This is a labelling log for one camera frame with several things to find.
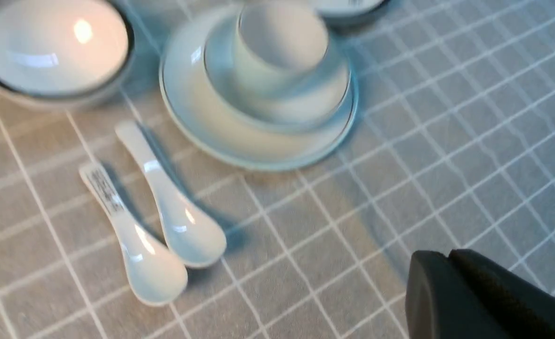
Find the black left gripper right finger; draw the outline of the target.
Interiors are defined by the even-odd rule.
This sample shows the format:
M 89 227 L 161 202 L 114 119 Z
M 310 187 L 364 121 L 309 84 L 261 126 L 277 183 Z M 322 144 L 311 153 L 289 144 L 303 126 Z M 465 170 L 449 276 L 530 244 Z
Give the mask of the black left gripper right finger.
M 513 339 L 555 339 L 555 297 L 470 249 L 449 253 L 470 290 Z

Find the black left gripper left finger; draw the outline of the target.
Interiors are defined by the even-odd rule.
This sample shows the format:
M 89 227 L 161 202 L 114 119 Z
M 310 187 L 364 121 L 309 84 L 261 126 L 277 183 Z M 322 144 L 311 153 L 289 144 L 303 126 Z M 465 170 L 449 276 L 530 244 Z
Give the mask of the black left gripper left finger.
M 405 314 L 411 339 L 509 339 L 442 253 L 410 259 Z

